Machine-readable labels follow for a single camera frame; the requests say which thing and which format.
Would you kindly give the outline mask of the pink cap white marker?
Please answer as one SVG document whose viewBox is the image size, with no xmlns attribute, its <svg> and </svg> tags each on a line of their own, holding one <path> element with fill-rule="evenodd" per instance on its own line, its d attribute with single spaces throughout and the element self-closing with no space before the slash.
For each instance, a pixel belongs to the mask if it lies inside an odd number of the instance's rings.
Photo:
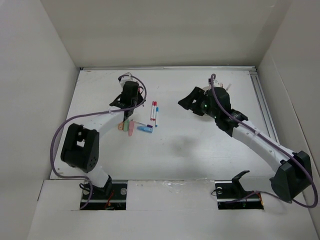
<svg viewBox="0 0 320 240">
<path fill-rule="evenodd" d="M 154 107 L 155 107 L 155 101 L 152 101 L 151 111 L 150 111 L 150 120 L 151 121 L 154 120 Z"/>
</svg>

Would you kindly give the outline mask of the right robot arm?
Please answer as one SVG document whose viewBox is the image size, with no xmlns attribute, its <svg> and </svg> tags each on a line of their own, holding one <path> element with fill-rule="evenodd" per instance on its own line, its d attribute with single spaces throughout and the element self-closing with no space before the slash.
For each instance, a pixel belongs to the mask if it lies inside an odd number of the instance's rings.
<svg viewBox="0 0 320 240">
<path fill-rule="evenodd" d="M 309 155 L 285 148 L 260 132 L 247 116 L 232 108 L 230 96 L 224 88 L 203 90 L 195 87 L 178 104 L 198 116 L 212 117 L 220 130 L 259 155 L 275 172 L 270 184 L 281 200 L 290 202 L 314 185 Z"/>
</svg>

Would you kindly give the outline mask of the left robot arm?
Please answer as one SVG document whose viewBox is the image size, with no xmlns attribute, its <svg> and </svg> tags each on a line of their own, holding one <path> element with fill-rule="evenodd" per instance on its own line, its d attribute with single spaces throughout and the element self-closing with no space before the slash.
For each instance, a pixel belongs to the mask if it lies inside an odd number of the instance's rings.
<svg viewBox="0 0 320 240">
<path fill-rule="evenodd" d="M 60 159 L 90 179 L 83 189 L 107 198 L 112 192 L 112 178 L 98 165 L 100 137 L 126 121 L 134 107 L 143 102 L 141 86 L 132 80 L 124 82 L 121 94 L 110 104 L 110 113 L 99 114 L 84 125 L 72 123 L 66 132 Z"/>
</svg>

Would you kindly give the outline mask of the white round divided container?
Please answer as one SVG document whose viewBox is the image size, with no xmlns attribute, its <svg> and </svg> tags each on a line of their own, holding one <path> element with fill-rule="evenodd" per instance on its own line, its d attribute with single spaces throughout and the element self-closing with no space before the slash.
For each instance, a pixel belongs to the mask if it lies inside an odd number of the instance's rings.
<svg viewBox="0 0 320 240">
<path fill-rule="evenodd" d="M 203 87 L 202 89 L 204 90 L 204 91 L 207 91 L 207 90 L 210 90 L 212 87 L 211 86 L 205 86 L 205 87 Z"/>
</svg>

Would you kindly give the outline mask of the green highlighter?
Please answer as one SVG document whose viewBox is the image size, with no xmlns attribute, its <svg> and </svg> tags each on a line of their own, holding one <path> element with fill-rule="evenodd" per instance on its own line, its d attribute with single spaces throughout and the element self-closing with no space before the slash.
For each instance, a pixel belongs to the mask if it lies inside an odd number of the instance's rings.
<svg viewBox="0 0 320 240">
<path fill-rule="evenodd" d="M 130 123 L 129 123 L 128 119 L 123 122 L 123 131 L 124 132 L 128 132 L 129 131 L 129 125 L 130 125 Z"/>
</svg>

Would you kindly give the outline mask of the blue cap white marker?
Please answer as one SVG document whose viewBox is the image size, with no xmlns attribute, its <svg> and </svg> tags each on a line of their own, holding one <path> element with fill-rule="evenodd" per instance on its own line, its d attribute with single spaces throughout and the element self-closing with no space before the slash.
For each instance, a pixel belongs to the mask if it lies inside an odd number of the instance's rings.
<svg viewBox="0 0 320 240">
<path fill-rule="evenodd" d="M 158 115 L 159 115 L 159 107 L 157 106 L 155 109 L 155 127 L 158 127 Z"/>
</svg>

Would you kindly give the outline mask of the orange highlighter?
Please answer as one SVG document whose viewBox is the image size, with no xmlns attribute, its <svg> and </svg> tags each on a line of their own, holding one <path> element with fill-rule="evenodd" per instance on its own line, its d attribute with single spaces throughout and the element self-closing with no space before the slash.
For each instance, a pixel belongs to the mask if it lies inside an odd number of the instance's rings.
<svg viewBox="0 0 320 240">
<path fill-rule="evenodd" d="M 118 130 L 122 131 L 124 129 L 124 123 L 121 122 L 118 124 Z"/>
</svg>

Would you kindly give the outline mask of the light blue highlighter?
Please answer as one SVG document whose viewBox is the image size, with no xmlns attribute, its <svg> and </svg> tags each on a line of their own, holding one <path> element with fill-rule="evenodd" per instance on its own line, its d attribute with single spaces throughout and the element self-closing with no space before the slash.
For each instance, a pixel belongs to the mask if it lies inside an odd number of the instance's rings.
<svg viewBox="0 0 320 240">
<path fill-rule="evenodd" d="M 149 126 L 138 126 L 136 129 L 138 131 L 145 132 L 145 133 L 152 133 L 153 132 L 153 128 L 149 127 Z"/>
</svg>

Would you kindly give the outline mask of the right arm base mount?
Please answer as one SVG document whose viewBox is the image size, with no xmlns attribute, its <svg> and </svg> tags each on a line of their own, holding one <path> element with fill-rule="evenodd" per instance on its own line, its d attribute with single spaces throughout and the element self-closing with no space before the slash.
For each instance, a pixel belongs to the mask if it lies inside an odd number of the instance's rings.
<svg viewBox="0 0 320 240">
<path fill-rule="evenodd" d="M 219 210 L 263 210 L 264 205 L 259 193 L 253 194 L 253 190 L 246 191 L 240 183 L 240 179 L 249 170 L 244 170 L 231 180 L 214 181 L 215 189 L 211 195 L 216 197 Z"/>
</svg>

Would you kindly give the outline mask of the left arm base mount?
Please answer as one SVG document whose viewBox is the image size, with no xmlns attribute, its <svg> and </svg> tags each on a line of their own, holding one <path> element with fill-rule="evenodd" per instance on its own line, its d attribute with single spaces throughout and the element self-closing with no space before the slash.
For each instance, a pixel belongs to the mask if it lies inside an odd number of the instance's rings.
<svg viewBox="0 0 320 240">
<path fill-rule="evenodd" d="M 127 207 L 127 181 L 113 181 L 110 190 L 105 194 L 102 190 L 94 187 L 92 196 L 86 206 L 89 197 L 89 184 L 80 183 L 82 196 L 80 210 L 92 211 L 122 211 Z"/>
</svg>

